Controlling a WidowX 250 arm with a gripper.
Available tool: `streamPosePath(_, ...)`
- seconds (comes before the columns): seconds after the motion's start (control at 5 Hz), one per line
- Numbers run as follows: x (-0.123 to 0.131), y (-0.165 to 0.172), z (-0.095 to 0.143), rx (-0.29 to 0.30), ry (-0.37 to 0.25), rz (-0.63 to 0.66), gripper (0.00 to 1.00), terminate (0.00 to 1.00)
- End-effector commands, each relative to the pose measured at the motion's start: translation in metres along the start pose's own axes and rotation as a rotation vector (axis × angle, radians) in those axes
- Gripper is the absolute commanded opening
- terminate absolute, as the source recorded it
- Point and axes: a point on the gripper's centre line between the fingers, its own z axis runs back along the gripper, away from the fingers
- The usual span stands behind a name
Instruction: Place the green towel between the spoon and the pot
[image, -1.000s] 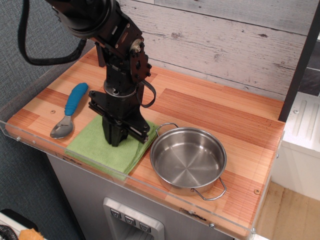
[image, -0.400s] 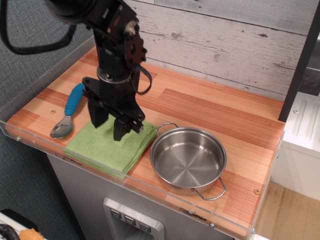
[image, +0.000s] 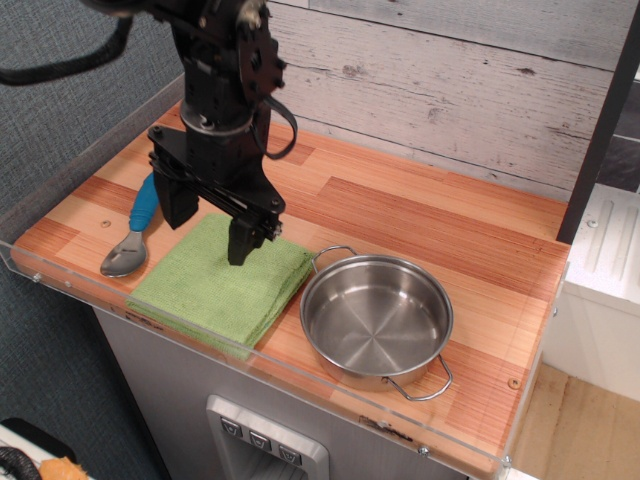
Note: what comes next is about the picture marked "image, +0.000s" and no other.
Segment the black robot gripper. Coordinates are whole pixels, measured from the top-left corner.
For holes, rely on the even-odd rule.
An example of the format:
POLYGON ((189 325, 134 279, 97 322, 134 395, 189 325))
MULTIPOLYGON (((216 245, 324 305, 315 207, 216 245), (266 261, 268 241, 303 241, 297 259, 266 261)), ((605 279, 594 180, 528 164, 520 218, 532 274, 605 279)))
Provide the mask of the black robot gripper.
POLYGON ((247 129, 231 135, 177 130, 154 125, 150 163, 166 223, 181 227, 204 199, 233 219, 229 226, 228 261, 242 266, 264 239, 282 230, 279 215, 285 201, 264 173, 269 117, 256 117, 247 129))

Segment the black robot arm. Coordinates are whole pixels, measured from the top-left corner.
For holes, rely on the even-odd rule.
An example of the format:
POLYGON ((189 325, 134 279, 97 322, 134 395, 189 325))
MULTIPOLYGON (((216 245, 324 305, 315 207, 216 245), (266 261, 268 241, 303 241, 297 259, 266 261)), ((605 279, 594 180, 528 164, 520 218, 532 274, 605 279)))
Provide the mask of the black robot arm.
POLYGON ((165 221, 178 228, 206 200, 231 216, 228 261, 242 265, 281 232, 285 201, 262 161, 280 160, 292 146, 268 148, 272 112, 295 117, 273 93, 283 87, 264 1, 90 1, 113 16, 152 15, 171 26, 184 69, 183 129, 152 127, 150 163, 165 221))

